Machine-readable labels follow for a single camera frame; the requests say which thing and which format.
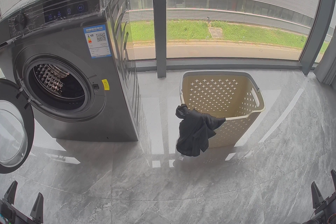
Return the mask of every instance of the marble floor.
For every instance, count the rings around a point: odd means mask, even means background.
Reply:
[[[29,215],[38,192],[44,223],[301,223],[310,185],[334,192],[336,92],[301,71],[245,70],[266,103],[235,146],[179,160],[179,83],[183,71],[139,73],[140,142],[56,140],[36,124],[17,171],[0,175],[0,193],[17,180],[15,206]]]

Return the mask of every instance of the washing machine door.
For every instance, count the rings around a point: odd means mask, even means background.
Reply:
[[[11,173],[25,162],[34,129],[28,96],[14,82],[0,79],[0,174]]]

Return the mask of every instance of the curtain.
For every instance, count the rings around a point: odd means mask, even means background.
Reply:
[[[336,89],[336,29],[314,74],[319,82],[332,85]]]

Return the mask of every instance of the black jacket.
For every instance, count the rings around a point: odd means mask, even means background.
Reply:
[[[177,140],[176,149],[183,155],[196,157],[209,147],[208,139],[216,133],[225,118],[216,118],[210,114],[190,110],[186,104],[176,108],[176,116],[183,119],[180,123],[180,137]]]

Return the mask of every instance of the grass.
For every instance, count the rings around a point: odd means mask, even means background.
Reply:
[[[302,34],[295,34],[282,31],[276,28],[263,28],[244,24],[232,24],[225,21],[212,21],[211,27],[221,28],[223,38],[227,41],[243,41],[251,43],[267,43],[294,47],[302,49],[307,37]],[[133,41],[153,41],[154,23],[153,21],[131,22]],[[205,21],[193,20],[169,20],[167,21],[168,40],[206,40],[212,39]],[[324,42],[321,53],[324,53],[329,42]]]

